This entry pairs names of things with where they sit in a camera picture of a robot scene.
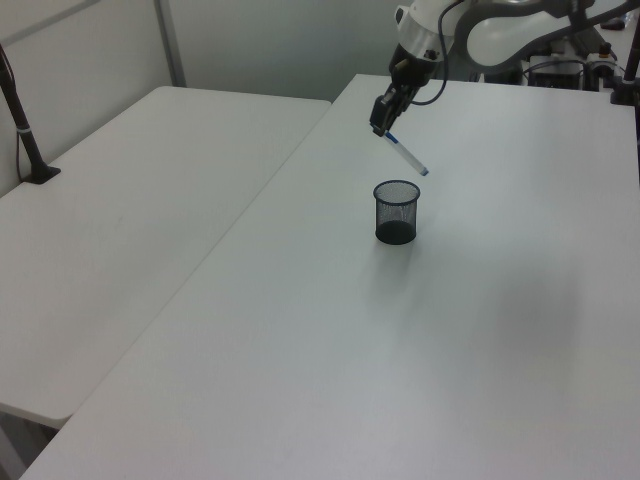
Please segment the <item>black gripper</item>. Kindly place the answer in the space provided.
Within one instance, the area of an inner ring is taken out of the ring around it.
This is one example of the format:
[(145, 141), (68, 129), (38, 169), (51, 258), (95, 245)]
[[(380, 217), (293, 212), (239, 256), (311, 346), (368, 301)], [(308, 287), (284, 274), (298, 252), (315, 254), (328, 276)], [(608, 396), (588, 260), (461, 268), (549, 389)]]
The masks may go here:
[(438, 56), (416, 57), (400, 43), (397, 44), (388, 65), (394, 91), (387, 91), (376, 98), (369, 118), (375, 135), (386, 135), (393, 123), (411, 106), (416, 92), (429, 83), (440, 64)]

